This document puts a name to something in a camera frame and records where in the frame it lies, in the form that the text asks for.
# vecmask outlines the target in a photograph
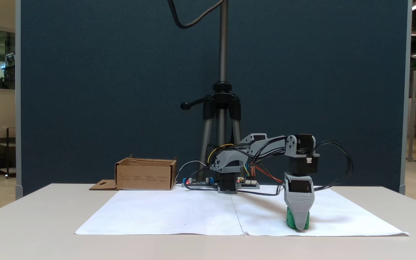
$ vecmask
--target tripod handle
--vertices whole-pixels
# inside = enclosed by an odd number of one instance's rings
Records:
[[[182,110],[189,110],[191,107],[193,107],[195,105],[198,105],[198,104],[201,104],[204,101],[205,101],[205,98],[203,97],[201,99],[195,100],[194,102],[182,102],[180,104],[180,107],[181,107]]]

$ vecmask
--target yellow wire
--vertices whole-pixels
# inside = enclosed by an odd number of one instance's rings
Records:
[[[243,165],[243,168],[245,168],[245,171],[246,171],[246,176],[249,176],[249,175],[250,175],[250,173],[249,173],[249,172],[248,172],[248,170],[246,169],[245,165]]]
[[[226,143],[226,144],[221,145],[220,147],[224,147],[224,146],[226,146],[226,145],[233,145],[233,144],[231,144],[231,143]],[[213,153],[214,153],[216,150],[217,150],[217,148],[216,148],[216,149],[214,149],[214,150],[210,153],[210,155],[208,156],[208,161],[207,161],[207,163],[209,163],[209,160],[210,160],[210,158],[211,158],[211,155],[213,155]]]

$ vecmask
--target robotic arm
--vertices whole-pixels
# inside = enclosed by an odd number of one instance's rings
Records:
[[[309,174],[317,173],[320,156],[315,153],[315,146],[312,135],[267,138],[266,134],[251,134],[234,146],[237,148],[222,151],[216,156],[211,169],[219,173],[218,192],[237,193],[238,188],[243,188],[237,182],[236,173],[249,159],[254,164],[273,153],[282,153],[289,160],[283,183],[287,224],[294,229],[307,229],[309,210],[314,203],[314,185]]]

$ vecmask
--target black cable hanging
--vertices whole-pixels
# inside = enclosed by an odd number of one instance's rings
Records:
[[[193,20],[192,22],[184,25],[179,21],[178,13],[176,12],[176,7],[174,6],[173,0],[168,0],[168,5],[170,6],[171,14],[173,15],[173,19],[175,24],[181,28],[181,29],[187,29],[194,25],[196,25],[203,17],[205,17],[208,13],[211,13],[211,11],[215,10],[218,6],[220,6],[224,0],[219,1],[217,4],[213,5],[211,8],[206,10],[204,13],[202,13],[197,19]]]

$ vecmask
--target tripod leg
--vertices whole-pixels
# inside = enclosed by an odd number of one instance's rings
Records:
[[[218,146],[226,144],[226,117],[228,114],[227,109],[218,109],[216,113],[217,120],[217,142]]]
[[[232,130],[234,132],[234,143],[240,143],[242,140],[242,132],[240,129],[240,120],[232,120]]]
[[[200,161],[205,163],[207,157],[207,146],[209,143],[209,139],[211,137],[211,124],[213,123],[213,119],[205,120],[203,123],[203,139],[201,141],[201,152],[200,152]],[[203,168],[203,165],[200,164],[198,169],[200,170]],[[201,171],[197,173],[197,181],[204,181],[205,180],[205,171]]]
[[[240,143],[242,140],[242,134],[240,129],[240,120],[232,120],[232,131],[234,135],[234,144]],[[246,172],[244,168],[240,168],[240,172],[238,173],[239,177],[246,177]]]

